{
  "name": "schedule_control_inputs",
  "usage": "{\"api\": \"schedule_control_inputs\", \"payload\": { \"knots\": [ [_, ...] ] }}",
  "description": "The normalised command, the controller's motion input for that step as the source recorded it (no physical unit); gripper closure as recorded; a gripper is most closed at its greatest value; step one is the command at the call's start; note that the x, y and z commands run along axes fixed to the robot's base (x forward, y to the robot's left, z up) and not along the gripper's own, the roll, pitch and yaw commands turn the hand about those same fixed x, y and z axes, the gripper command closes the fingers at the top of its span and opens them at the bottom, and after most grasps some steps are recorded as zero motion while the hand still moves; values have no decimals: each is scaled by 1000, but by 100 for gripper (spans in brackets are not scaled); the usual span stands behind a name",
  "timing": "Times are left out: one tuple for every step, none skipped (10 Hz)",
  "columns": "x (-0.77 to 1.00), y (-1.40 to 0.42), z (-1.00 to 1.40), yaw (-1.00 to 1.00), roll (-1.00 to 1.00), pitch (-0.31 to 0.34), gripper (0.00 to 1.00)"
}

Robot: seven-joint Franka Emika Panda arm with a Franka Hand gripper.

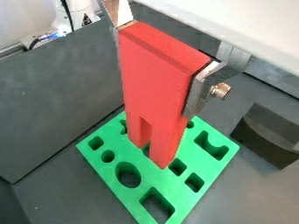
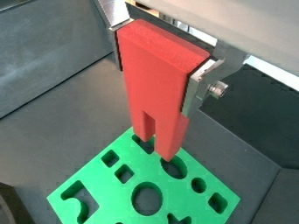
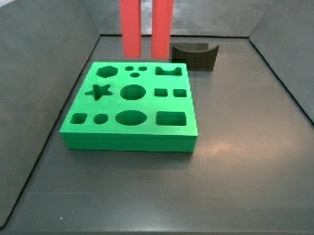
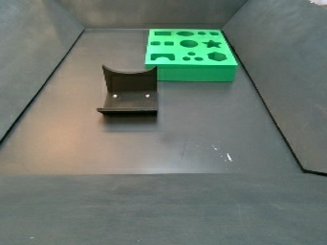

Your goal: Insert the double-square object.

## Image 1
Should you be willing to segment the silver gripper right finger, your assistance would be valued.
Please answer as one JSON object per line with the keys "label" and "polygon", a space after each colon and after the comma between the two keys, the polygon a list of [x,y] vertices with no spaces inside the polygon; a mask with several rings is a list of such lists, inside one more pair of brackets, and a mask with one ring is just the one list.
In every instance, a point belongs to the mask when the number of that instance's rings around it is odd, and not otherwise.
{"label": "silver gripper right finger", "polygon": [[241,74],[253,60],[253,56],[241,49],[221,41],[216,57],[193,75],[181,114],[190,120],[203,109],[211,98],[224,100],[231,86],[224,83],[231,77]]}

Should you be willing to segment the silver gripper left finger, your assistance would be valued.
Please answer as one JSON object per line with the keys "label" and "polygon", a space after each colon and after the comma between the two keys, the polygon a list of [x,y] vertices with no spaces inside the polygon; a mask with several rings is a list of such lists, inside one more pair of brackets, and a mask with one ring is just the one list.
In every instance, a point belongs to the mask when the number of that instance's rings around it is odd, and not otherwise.
{"label": "silver gripper left finger", "polygon": [[128,0],[101,0],[104,11],[114,29],[134,21]]}

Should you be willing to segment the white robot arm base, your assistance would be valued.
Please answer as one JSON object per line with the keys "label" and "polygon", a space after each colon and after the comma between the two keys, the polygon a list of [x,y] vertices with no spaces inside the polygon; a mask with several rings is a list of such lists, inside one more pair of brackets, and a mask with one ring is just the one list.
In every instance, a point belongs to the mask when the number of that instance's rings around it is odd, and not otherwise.
{"label": "white robot arm base", "polygon": [[52,27],[69,33],[98,21],[90,0],[54,0]]}

